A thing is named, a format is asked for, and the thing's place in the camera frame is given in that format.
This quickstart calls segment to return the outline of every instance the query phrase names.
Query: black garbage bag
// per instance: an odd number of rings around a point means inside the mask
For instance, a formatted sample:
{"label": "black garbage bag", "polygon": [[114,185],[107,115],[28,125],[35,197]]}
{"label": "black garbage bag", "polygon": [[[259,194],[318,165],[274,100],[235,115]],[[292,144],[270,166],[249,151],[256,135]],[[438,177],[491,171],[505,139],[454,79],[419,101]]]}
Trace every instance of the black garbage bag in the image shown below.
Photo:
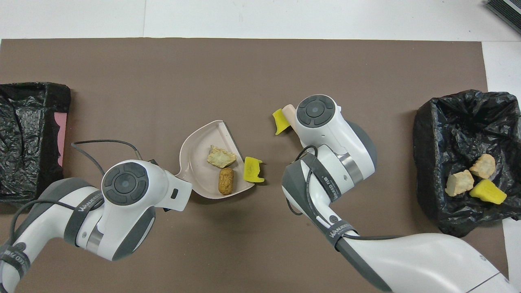
{"label": "black garbage bag", "polygon": [[[443,233],[463,237],[482,223],[521,215],[519,117],[516,97],[506,92],[468,90],[433,98],[418,109],[413,128],[417,199]],[[448,196],[448,176],[469,169],[484,153],[495,158],[489,179],[506,200],[497,205],[468,191]]]}
{"label": "black garbage bag", "polygon": [[63,179],[55,112],[69,112],[62,84],[0,84],[0,202],[20,206]]}

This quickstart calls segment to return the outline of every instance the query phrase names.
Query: brown mat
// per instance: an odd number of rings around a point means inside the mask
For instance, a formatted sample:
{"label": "brown mat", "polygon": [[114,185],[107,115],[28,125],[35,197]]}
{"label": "brown mat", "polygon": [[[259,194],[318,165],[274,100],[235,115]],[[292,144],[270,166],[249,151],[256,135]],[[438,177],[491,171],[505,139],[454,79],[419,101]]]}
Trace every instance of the brown mat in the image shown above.
{"label": "brown mat", "polygon": [[[87,139],[134,143],[176,174],[184,139],[223,119],[244,156],[264,161],[264,185],[221,200],[192,193],[184,212],[158,219],[130,257],[108,262],[52,240],[17,292],[377,292],[281,190],[301,146],[275,136],[271,114],[315,93],[378,148],[377,172],[333,209],[365,236],[437,232],[416,202],[415,110],[431,97],[486,91],[480,43],[347,40],[2,40],[0,83],[51,81],[73,90],[66,146]],[[85,147],[105,169],[133,158],[118,145]],[[100,174],[67,146],[65,175],[99,187]],[[0,242],[11,215],[2,206]],[[507,274],[500,225],[465,237]]]}

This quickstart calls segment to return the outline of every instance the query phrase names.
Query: robotic arm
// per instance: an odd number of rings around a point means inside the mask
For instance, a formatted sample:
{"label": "robotic arm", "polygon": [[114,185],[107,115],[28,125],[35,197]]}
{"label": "robotic arm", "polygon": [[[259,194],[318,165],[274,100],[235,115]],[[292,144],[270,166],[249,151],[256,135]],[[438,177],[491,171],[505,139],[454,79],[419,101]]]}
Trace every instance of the robotic arm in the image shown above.
{"label": "robotic arm", "polygon": [[63,238],[110,261],[130,255],[150,231],[155,208],[183,211],[191,191],[191,183],[141,160],[110,168],[101,190],[79,178],[51,184],[38,200],[43,203],[31,209],[0,248],[0,293],[15,291],[52,238]]}
{"label": "robotic arm", "polygon": [[376,148],[347,122],[333,99],[312,95],[296,110],[295,131],[303,146],[315,145],[286,167],[282,190],[369,282],[402,293],[518,292],[478,251],[444,234],[362,237],[330,203],[369,177]]}

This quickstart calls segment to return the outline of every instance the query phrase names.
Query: black cable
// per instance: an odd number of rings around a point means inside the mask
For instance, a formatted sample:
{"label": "black cable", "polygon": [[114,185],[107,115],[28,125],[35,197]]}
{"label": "black cable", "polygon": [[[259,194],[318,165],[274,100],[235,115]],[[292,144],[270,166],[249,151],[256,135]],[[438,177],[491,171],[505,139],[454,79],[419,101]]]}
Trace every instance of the black cable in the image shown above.
{"label": "black cable", "polygon": [[138,160],[143,160],[141,158],[141,154],[139,153],[139,151],[137,150],[137,148],[132,145],[131,143],[129,142],[126,142],[126,141],[122,141],[122,140],[116,140],[116,139],[95,139],[95,140],[84,140],[84,141],[77,141],[77,142],[73,142],[71,143],[70,145],[75,148],[78,152],[82,153],[84,156],[86,156],[89,160],[91,160],[92,163],[94,163],[94,165],[96,165],[96,167],[98,168],[98,170],[100,170],[101,174],[102,175],[105,175],[105,171],[103,170],[103,168],[101,167],[101,165],[96,161],[95,158],[93,158],[91,155],[89,155],[86,151],[84,151],[83,149],[81,149],[79,146],[77,146],[77,144],[83,144],[83,143],[93,143],[93,142],[117,142],[117,143],[122,143],[122,144],[126,144],[128,145],[129,147],[131,147],[136,156],[138,157]]}
{"label": "black cable", "polygon": [[349,239],[355,239],[355,240],[389,240],[389,239],[396,239],[403,236],[353,236],[349,234],[342,235],[345,238]]}
{"label": "black cable", "polygon": [[318,148],[317,148],[316,146],[310,144],[310,145],[306,146],[305,148],[303,148],[303,149],[300,151],[299,155],[296,156],[295,161],[298,160],[298,159],[300,159],[300,157],[302,156],[302,154],[304,154],[304,152],[305,152],[306,150],[308,150],[308,149],[313,149],[313,150],[315,151],[315,157],[318,157]]}
{"label": "black cable", "polygon": [[297,213],[297,212],[296,212],[296,211],[291,207],[291,203],[290,203],[290,201],[288,200],[288,198],[286,198],[286,202],[288,203],[288,207],[290,208],[290,211],[291,211],[293,214],[295,214],[295,215],[297,215],[297,216],[302,216],[302,213]]}
{"label": "black cable", "polygon": [[309,171],[307,172],[307,179],[306,179],[306,198],[309,203],[308,205],[315,217],[320,217],[325,223],[327,223],[328,221],[326,220],[326,218],[324,218],[324,216],[322,216],[322,214],[320,214],[317,211],[317,209],[315,208],[315,205],[313,204],[313,201],[311,199],[311,193],[309,192],[309,181],[311,180],[312,173],[313,173],[313,171],[311,170],[311,168],[309,168]]}
{"label": "black cable", "polygon": [[15,243],[15,226],[16,226],[16,220],[18,219],[18,216],[20,216],[20,214],[23,212],[23,210],[25,210],[28,207],[30,207],[32,205],[35,205],[37,203],[52,203],[52,204],[61,205],[63,207],[71,209],[71,210],[75,209],[75,207],[72,206],[72,205],[68,205],[66,203],[63,203],[63,202],[60,202],[60,201],[57,201],[57,200],[48,200],[48,199],[32,200],[32,201],[24,204],[20,209],[18,209],[16,211],[15,215],[13,216],[13,220],[11,221],[11,227],[10,227],[10,230],[9,230],[9,239],[7,240],[7,244],[8,245],[12,246]]}

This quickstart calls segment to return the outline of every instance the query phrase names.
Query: yellow foam piece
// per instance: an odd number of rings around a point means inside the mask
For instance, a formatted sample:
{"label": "yellow foam piece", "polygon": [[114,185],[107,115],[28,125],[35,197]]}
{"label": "yellow foam piece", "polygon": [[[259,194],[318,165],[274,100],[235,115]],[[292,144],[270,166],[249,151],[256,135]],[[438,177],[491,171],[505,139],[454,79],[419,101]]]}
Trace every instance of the yellow foam piece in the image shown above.
{"label": "yellow foam piece", "polygon": [[253,183],[264,182],[264,178],[258,176],[261,171],[260,163],[262,163],[262,161],[254,157],[244,158],[244,174],[242,175],[242,179]]}
{"label": "yellow foam piece", "polygon": [[470,191],[470,196],[495,204],[501,204],[506,199],[506,193],[497,188],[496,185],[488,179],[483,179],[476,184]]}
{"label": "yellow foam piece", "polygon": [[277,132],[275,132],[275,135],[277,136],[283,132],[284,129],[290,125],[290,123],[286,120],[286,117],[282,113],[282,109],[276,110],[272,116],[275,118],[275,125],[277,125]]}

